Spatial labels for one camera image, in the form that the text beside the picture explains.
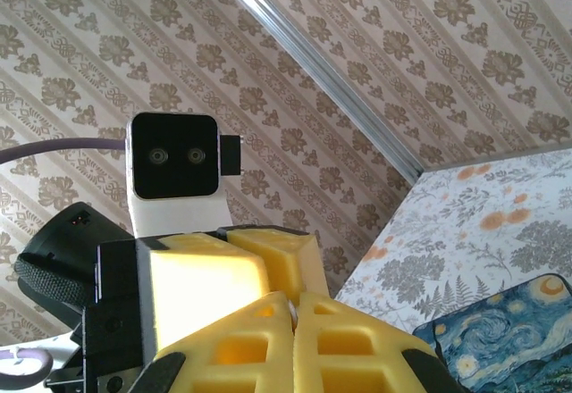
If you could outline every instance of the yellow foam padding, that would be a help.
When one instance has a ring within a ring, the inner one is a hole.
[[[270,291],[260,256],[201,233],[158,241],[169,248],[149,251],[157,351]]]
[[[270,290],[282,290],[295,305],[308,290],[329,296],[320,248],[313,235],[281,230],[229,230],[229,243],[259,255],[268,270]]]
[[[164,348],[186,360],[169,393],[292,393],[288,300],[274,292]]]
[[[436,357],[423,340],[314,293],[300,296],[295,393],[425,393],[401,352]]]

